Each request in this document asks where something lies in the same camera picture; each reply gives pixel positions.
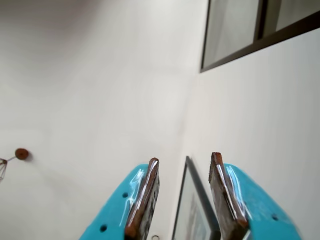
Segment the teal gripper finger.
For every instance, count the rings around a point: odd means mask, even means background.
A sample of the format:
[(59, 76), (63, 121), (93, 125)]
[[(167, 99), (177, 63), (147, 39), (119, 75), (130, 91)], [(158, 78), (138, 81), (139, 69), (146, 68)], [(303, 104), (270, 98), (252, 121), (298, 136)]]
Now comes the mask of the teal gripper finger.
[(211, 154), (208, 182), (223, 240), (299, 240), (286, 212), (245, 172)]
[(159, 188), (159, 160), (154, 157), (127, 175), (80, 239), (146, 240)]

